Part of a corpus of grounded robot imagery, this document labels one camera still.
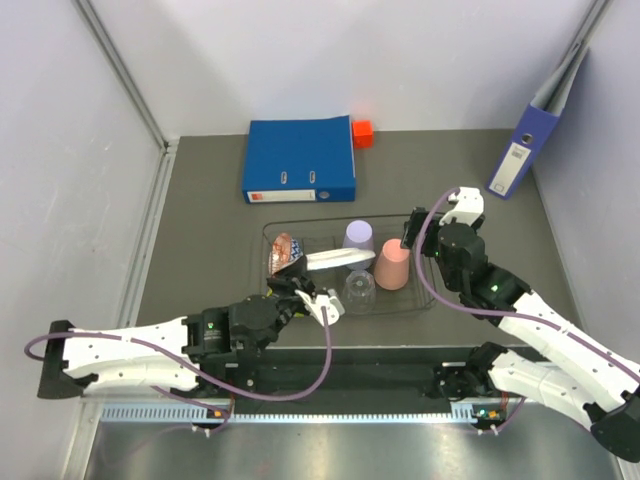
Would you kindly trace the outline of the red blue patterned bowl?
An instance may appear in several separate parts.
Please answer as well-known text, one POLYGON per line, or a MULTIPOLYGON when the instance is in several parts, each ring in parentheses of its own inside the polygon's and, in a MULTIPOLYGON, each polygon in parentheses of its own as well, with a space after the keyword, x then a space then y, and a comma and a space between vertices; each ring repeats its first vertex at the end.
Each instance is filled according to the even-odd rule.
POLYGON ((269 274, 275 275, 304 255, 300 243, 289 233, 279 234, 272 243, 269 254, 269 274))

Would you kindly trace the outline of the white watermelon plate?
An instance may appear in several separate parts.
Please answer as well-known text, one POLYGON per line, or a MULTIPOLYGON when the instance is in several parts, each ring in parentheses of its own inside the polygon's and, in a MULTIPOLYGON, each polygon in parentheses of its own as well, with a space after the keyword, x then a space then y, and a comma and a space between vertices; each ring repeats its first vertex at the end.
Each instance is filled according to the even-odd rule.
POLYGON ((362 264, 373 260, 376 254, 373 250, 360 248, 340 248, 306 254, 307 270, 319 271, 352 264, 362 264))

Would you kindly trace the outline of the clear glass tumbler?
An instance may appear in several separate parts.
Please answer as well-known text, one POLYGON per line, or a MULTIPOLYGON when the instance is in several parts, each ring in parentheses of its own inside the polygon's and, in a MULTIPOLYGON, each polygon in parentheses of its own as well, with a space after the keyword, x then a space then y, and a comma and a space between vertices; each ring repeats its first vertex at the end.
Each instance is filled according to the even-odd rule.
POLYGON ((354 270, 345 280, 341 301, 349 315, 363 315, 373 311, 376 302, 374 277, 366 270, 354 270))

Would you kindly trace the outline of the pink plastic cup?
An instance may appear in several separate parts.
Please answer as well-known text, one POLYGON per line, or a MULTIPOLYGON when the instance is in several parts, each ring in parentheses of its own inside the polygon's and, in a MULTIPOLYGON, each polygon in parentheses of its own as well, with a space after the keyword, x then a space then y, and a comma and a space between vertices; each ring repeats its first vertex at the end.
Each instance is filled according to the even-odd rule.
POLYGON ((409 280, 410 251, 402 247, 399 238, 387 240, 374 268, 374 279, 383 289, 396 291, 409 280))

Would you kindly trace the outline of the lilac plastic cup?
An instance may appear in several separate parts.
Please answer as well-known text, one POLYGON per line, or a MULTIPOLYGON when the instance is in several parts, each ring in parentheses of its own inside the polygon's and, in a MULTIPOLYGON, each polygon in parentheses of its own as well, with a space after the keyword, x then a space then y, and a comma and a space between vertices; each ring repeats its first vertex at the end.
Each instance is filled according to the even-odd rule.
MULTIPOLYGON (((342 248, 358 248, 374 251, 373 229, 371 225, 361 219, 350 222, 345 230, 342 248)), ((374 256, 359 263, 347 265, 351 270, 367 270, 373 263, 374 256)))

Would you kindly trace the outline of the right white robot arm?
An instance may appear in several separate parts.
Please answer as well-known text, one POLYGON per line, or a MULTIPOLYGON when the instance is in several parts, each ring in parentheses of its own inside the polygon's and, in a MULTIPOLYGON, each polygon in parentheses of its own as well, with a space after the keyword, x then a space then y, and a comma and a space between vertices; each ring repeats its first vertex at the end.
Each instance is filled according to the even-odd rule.
POLYGON ((639 460, 639 365, 589 337, 554 311, 522 279, 488 260, 478 217, 465 224, 452 213, 415 208, 401 245, 436 261, 453 308, 486 320, 551 362, 540 366, 487 342, 472 351, 464 374, 469 388, 532 399, 587 429, 607 451, 639 460))

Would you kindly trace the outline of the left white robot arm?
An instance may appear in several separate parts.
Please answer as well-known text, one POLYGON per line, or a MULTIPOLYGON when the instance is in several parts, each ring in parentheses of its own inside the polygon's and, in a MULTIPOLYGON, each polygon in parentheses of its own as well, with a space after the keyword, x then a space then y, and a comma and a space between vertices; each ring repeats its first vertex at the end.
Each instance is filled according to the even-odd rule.
POLYGON ((104 389, 158 386, 184 397, 216 396, 232 368, 256 365, 295 315, 315 297, 308 260, 273 262, 266 294, 143 327, 83 330, 68 320, 49 327, 37 390, 61 400, 104 389))

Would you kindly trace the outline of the blue lying binder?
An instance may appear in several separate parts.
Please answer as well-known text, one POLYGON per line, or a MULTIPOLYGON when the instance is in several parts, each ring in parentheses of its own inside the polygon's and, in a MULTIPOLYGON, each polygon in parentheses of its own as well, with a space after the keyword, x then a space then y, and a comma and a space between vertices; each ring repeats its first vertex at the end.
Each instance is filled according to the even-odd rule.
POLYGON ((242 194, 248 204, 354 201, 350 117, 253 120, 242 194))

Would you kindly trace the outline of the purple standing binder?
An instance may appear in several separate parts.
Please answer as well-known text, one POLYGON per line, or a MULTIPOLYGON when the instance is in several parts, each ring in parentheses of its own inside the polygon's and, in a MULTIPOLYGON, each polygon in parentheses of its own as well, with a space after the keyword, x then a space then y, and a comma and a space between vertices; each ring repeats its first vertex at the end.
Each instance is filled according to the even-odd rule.
POLYGON ((587 50, 584 42, 576 43, 526 106, 488 180, 490 193, 510 198, 529 171, 564 111, 587 50))

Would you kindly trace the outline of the red cube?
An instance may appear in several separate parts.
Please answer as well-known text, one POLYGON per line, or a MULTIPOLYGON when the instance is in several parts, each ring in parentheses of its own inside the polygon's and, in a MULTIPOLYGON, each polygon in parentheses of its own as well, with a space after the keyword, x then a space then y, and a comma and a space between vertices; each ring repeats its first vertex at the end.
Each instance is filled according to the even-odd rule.
POLYGON ((352 140, 355 149, 371 148, 374 144, 373 124, 369 120, 357 120, 351 124, 352 140))

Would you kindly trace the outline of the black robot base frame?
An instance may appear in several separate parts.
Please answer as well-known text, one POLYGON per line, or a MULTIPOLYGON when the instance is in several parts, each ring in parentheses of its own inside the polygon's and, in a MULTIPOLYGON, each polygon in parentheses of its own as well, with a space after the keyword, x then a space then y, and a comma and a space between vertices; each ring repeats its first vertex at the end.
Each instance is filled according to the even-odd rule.
MULTIPOLYGON (((450 364, 464 363, 472 347, 334 347, 329 372, 310 395, 260 401, 232 394, 202 379, 171 392, 197 400, 232 398, 237 413, 444 413, 472 391, 450 364)), ((208 362, 202 370, 252 393, 285 396, 307 389, 320 376, 326 349, 273 348, 254 358, 208 362)))

